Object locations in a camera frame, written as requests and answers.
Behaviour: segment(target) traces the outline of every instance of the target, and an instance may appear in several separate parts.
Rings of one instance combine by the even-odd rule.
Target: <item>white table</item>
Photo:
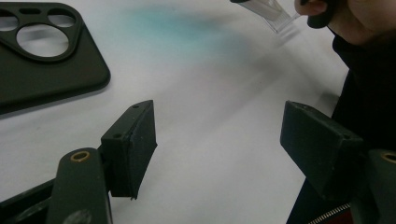
[[[228,1],[61,0],[111,71],[103,90],[0,116],[0,201],[55,177],[59,159],[152,99],[158,147],[114,223],[285,223],[304,176],[279,144],[287,100],[332,113],[347,68],[306,18],[276,35]]]

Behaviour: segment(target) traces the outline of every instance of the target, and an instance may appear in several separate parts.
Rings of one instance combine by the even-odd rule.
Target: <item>zipper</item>
[[[332,211],[327,212],[327,213],[323,214],[320,217],[317,217],[316,219],[314,219],[313,221],[309,222],[308,224],[319,224],[320,222],[328,219],[329,217],[333,217],[333,216],[335,216],[335,215],[347,210],[348,208],[350,208],[350,203],[343,204],[343,205],[341,205],[339,207],[334,208]]]

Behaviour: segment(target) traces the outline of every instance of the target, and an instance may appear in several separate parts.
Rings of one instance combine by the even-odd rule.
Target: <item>hand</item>
[[[327,7],[320,0],[310,0],[305,6],[300,1],[295,0],[294,5],[301,15],[318,15]],[[350,44],[365,45],[396,33],[396,0],[333,1],[338,3],[329,28]]]

